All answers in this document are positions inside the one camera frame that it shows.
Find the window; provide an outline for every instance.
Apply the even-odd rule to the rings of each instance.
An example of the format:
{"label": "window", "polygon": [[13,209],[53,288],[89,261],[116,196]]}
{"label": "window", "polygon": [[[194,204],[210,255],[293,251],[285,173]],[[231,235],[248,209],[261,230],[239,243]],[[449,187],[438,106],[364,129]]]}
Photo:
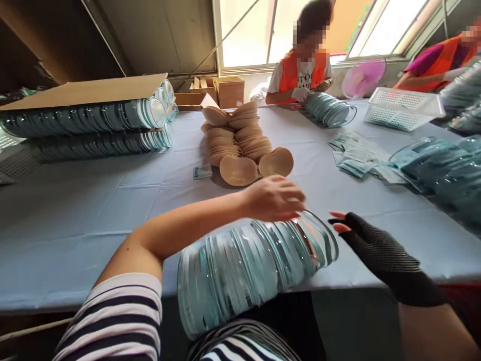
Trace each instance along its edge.
{"label": "window", "polygon": [[[260,0],[218,49],[220,72],[272,69],[292,48],[294,24],[310,0]],[[254,0],[214,0],[219,42]],[[347,57],[402,55],[441,0],[335,0],[323,48]]]}
{"label": "window", "polygon": [[349,57],[402,55],[439,5],[440,0],[377,0]]}
{"label": "window", "polygon": [[[294,25],[310,0],[260,0],[219,47],[221,72],[273,68],[292,48]],[[219,42],[254,0],[214,0]],[[334,62],[344,60],[363,16],[374,0],[336,0],[324,47]]]}

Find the light blue tablecloth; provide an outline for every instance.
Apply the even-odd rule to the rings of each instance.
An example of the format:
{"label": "light blue tablecloth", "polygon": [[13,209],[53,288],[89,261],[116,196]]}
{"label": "light blue tablecloth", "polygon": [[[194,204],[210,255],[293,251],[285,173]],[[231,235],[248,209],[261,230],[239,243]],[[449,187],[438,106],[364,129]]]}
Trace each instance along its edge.
{"label": "light blue tablecloth", "polygon": [[[348,128],[388,152],[427,135],[457,138],[430,124],[405,133],[364,123],[367,102],[354,103],[359,113]],[[481,241],[454,220],[402,186],[338,171],[327,144],[336,130],[280,108],[261,108],[259,116],[274,147],[292,152],[290,178],[319,217],[356,211],[389,230],[437,281],[481,279]],[[201,112],[181,113],[170,152],[43,165],[1,187],[0,312],[78,307],[133,229],[175,207],[233,192],[210,179],[192,180],[203,158],[203,121]],[[339,260],[299,289],[381,285],[342,239],[339,245]],[[176,293],[178,257],[164,264],[164,296]]]}

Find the striped shirt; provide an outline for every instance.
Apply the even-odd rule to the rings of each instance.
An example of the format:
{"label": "striped shirt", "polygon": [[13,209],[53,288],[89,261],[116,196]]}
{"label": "striped shirt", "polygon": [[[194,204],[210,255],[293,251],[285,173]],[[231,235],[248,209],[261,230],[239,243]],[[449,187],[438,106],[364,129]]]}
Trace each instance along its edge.
{"label": "striped shirt", "polygon": [[[54,361],[158,360],[162,286],[146,273],[127,273],[97,285],[70,323]],[[295,360],[273,329],[236,320],[203,335],[188,360]]]}

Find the worker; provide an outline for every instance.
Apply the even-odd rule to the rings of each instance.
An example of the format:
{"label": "worker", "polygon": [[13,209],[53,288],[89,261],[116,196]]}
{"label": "worker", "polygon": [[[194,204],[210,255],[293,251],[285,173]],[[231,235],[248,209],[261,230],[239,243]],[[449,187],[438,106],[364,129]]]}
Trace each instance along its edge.
{"label": "worker", "polygon": [[394,89],[437,93],[461,75],[481,45],[481,20],[458,36],[421,53],[406,69]]}
{"label": "worker", "polygon": [[[273,175],[240,192],[180,207],[151,219],[127,237],[112,256],[68,326],[54,361],[158,360],[164,260],[240,218],[275,222],[298,217],[304,202],[300,188]],[[407,359],[479,359],[476,343],[416,259],[389,233],[356,214],[331,214],[335,218],[329,222],[340,237],[400,302]],[[267,313],[270,304],[283,296],[287,295],[256,310]],[[306,324],[315,322],[314,317],[302,319],[302,305],[295,306],[277,313],[278,324],[296,317]],[[283,334],[278,331],[259,320],[236,319],[202,335],[190,348],[187,360],[326,359],[325,354],[312,352],[319,350],[322,341],[320,336],[312,341],[306,334],[311,328],[297,326]],[[290,342],[293,335],[304,341],[296,348]]]}
{"label": "worker", "polygon": [[313,0],[303,8],[294,27],[293,48],[272,74],[267,104],[303,102],[310,90],[326,91],[332,85],[329,53],[319,49],[332,15],[332,0]]}

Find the pink electric fan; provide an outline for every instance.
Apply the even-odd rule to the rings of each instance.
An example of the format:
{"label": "pink electric fan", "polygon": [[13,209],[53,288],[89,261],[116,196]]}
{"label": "pink electric fan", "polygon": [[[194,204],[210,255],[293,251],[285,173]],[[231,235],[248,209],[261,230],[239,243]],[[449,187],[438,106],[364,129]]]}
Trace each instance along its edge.
{"label": "pink electric fan", "polygon": [[367,60],[353,66],[342,83],[342,92],[349,99],[362,99],[371,94],[386,72],[386,59]]}

